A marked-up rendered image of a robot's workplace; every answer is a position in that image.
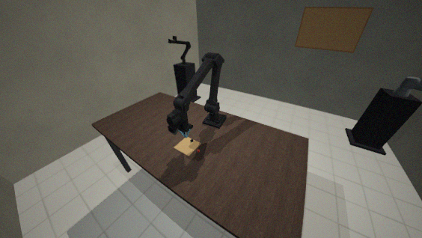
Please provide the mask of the tan flat mat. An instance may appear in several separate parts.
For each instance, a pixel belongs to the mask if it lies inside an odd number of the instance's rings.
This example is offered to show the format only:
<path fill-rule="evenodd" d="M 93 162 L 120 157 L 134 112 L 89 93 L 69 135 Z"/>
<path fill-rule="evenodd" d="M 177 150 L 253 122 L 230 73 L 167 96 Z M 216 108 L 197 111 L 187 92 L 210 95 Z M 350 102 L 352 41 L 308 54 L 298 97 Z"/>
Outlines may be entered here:
<path fill-rule="evenodd" d="M 177 144 L 174 149 L 178 150 L 181 153 L 184 153 L 187 156 L 190 156 L 195 149 L 201 144 L 198 141 L 193 140 L 193 142 L 190 141 L 191 138 L 187 137 L 184 138 L 179 144 Z"/>

